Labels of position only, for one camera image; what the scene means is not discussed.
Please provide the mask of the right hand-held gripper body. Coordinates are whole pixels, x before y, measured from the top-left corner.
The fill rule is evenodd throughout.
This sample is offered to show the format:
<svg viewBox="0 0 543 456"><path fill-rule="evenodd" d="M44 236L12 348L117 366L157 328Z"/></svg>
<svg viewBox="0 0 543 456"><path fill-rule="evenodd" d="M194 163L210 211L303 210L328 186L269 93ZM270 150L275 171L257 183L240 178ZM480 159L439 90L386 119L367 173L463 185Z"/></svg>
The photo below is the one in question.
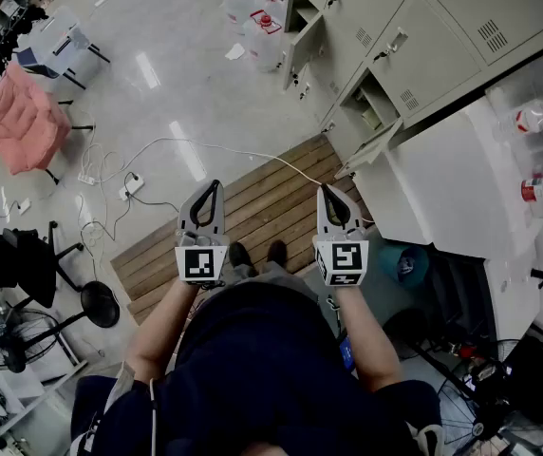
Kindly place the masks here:
<svg viewBox="0 0 543 456"><path fill-rule="evenodd" d="M367 271L369 251L361 210L346 193L330 185L349 206L351 225L347 230L325 230L320 226L320 186L317 190L317 234L312 243L322 278L331 287L360 286Z"/></svg>

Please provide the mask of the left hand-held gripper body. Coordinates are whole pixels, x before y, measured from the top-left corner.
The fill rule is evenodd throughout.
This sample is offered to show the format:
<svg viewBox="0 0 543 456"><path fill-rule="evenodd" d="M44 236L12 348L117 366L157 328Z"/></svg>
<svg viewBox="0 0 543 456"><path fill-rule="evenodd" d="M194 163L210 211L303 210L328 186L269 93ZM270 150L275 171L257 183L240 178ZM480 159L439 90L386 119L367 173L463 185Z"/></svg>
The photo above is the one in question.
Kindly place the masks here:
<svg viewBox="0 0 543 456"><path fill-rule="evenodd" d="M175 256L179 279L198 287L223 287L221 270L230 240L225 235L224 189L220 183L220 220L217 230L197 229L190 221L190 196L183 202L178 214L178 238ZM199 214L200 219L208 217L207 204Z"/></svg>

